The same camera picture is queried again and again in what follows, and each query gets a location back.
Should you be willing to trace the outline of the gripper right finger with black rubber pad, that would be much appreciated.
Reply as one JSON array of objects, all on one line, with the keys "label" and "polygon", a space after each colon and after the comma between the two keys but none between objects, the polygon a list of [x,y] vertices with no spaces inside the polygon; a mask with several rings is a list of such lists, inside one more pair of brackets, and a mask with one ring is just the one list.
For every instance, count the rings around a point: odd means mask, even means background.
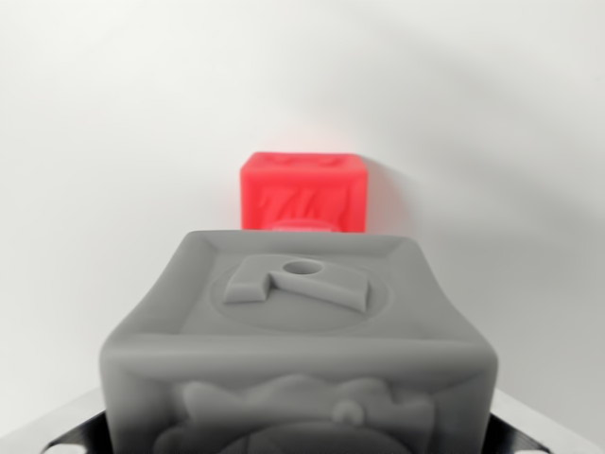
[{"label": "gripper right finger with black rubber pad", "polygon": [[604,450],[506,393],[495,390],[485,453],[603,453]]}]

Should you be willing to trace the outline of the gripper left finger with black rubber pad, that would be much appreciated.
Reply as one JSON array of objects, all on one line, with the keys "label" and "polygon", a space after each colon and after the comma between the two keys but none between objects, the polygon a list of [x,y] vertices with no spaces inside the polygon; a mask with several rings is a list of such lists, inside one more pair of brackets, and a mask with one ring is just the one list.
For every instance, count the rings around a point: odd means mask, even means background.
[{"label": "gripper left finger with black rubber pad", "polygon": [[71,452],[112,453],[102,393],[94,389],[1,438],[2,453],[44,453],[52,445]]}]

